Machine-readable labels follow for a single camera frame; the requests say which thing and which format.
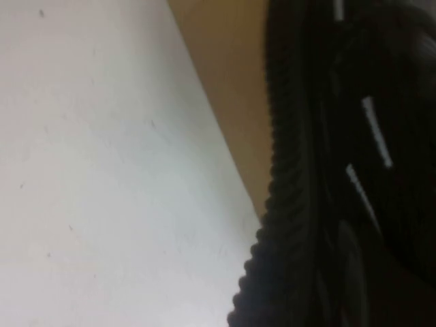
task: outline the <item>white surface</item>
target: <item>white surface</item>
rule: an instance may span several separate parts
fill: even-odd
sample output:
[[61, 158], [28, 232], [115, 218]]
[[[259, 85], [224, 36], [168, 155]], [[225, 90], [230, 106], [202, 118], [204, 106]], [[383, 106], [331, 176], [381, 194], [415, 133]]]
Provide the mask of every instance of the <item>white surface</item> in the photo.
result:
[[165, 1], [0, 1], [0, 181], [0, 326], [226, 326], [258, 222]]

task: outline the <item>white stripe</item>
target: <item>white stripe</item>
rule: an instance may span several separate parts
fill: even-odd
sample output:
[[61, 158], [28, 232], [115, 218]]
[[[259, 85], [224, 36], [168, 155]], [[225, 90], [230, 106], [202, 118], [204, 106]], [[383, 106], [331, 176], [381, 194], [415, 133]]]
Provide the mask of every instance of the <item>white stripe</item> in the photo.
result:
[[348, 166], [346, 167], [345, 171], [347, 172], [347, 175], [348, 175], [350, 181], [354, 184], [354, 187], [356, 188], [357, 193], [359, 193], [360, 198], [363, 201], [363, 204], [367, 208], [369, 217], [371, 218], [371, 221], [373, 222], [374, 227], [377, 229], [377, 231], [380, 233], [380, 235], [382, 235], [382, 233], [381, 233], [382, 231], [380, 230], [380, 225], [379, 225], [379, 222], [377, 220], [377, 217], [375, 216], [373, 206], [369, 202], [368, 197], [367, 197], [367, 193], [363, 189], [362, 184], [360, 184], [359, 178], [357, 177], [357, 174], [356, 174], [356, 171], [354, 170], [353, 165], [351, 165], [349, 163]]
[[377, 121], [377, 117], [375, 116], [373, 98], [366, 97], [362, 100], [363, 108], [365, 109], [365, 114], [367, 115], [369, 125], [371, 126], [371, 130], [373, 131], [373, 136], [375, 143], [377, 143], [377, 148], [383, 159], [384, 166], [386, 168], [391, 168], [394, 163], [390, 158], [388, 147], [386, 146], [386, 142], [384, 140], [382, 131], [380, 130], [379, 123]]
[[343, 0], [333, 0], [334, 20], [341, 22], [344, 19]]

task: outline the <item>white wall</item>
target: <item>white wall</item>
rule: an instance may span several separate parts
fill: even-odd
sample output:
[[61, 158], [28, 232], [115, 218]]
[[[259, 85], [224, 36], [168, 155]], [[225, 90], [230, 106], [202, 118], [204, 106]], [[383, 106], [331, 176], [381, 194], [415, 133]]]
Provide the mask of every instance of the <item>white wall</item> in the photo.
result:
[[225, 326], [257, 227], [165, 1], [0, 1], [0, 326]]

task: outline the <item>wooden surface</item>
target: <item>wooden surface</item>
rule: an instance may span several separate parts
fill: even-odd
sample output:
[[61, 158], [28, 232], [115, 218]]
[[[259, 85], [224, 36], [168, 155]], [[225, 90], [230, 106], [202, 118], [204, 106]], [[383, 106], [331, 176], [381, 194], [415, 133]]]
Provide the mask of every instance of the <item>wooden surface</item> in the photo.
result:
[[266, 0], [169, 0], [209, 102], [259, 216], [270, 180], [264, 82]]

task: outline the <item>tan surface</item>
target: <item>tan surface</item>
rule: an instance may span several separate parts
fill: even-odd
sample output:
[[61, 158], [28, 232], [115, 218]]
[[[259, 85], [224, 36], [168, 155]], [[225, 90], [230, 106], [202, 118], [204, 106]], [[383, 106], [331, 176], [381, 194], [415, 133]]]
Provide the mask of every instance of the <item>tan surface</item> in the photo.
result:
[[258, 215], [271, 157], [263, 71], [266, 0], [168, 0]]

